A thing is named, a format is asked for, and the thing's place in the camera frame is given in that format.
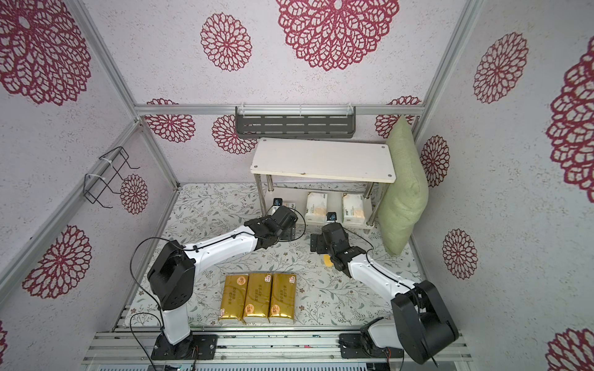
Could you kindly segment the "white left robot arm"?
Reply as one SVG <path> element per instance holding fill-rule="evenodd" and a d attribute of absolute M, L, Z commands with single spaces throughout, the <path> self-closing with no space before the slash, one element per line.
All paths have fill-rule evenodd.
<path fill-rule="evenodd" d="M 298 220 L 295 210 L 280 206 L 271 215 L 248 220 L 209 240 L 186 245 L 167 242 L 147 274 L 162 312 L 162 338 L 166 344 L 176 346 L 192 334 L 187 302 L 199 273 L 227 259 L 278 244 L 283 233 L 295 227 Z"/>

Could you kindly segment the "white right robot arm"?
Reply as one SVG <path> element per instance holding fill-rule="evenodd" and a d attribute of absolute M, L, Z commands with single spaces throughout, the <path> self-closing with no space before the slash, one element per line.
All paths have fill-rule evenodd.
<path fill-rule="evenodd" d="M 371 258 L 369 250 L 351 244 L 342 224 L 327 224 L 320 233 L 312 234 L 310 251 L 328 256 L 337 271 L 366 285 L 391 305 L 391 318 L 378 317 L 357 335 L 339 336 L 343 358 L 409 356 L 422 365 L 460 337 L 433 283 L 415 283 L 389 271 Z"/>

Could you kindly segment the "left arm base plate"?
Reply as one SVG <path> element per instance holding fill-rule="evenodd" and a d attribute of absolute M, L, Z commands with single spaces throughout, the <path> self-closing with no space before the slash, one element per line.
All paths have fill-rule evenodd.
<path fill-rule="evenodd" d="M 156 338 L 150 359 L 153 361 L 213 360 L 217 341 L 217 335 L 190 334 L 180 343 L 172 345 L 161 334 Z"/>

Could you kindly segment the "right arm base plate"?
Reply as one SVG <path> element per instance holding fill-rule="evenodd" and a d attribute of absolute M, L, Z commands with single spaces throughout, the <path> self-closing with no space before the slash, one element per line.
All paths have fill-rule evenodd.
<path fill-rule="evenodd" d="M 376 346 L 369 335 L 362 333 L 342 333 L 338 344 L 343 359 L 358 358 L 403 358 L 405 352 L 400 348 Z"/>

